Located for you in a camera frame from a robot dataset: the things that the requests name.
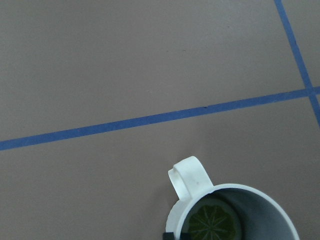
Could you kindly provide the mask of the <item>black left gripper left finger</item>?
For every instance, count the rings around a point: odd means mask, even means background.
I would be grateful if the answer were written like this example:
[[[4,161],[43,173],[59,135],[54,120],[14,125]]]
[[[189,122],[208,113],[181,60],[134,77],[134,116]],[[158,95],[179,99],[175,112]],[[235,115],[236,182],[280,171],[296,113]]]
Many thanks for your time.
[[[174,240],[174,233],[173,232],[164,232],[162,234],[162,240]]]

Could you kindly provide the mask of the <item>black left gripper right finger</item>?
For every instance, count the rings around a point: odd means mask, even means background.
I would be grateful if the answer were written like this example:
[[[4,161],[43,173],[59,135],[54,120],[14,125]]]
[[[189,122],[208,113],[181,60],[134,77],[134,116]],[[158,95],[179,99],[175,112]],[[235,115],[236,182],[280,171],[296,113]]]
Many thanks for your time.
[[[182,232],[180,234],[180,240],[192,240],[192,237],[189,233],[187,232]]]

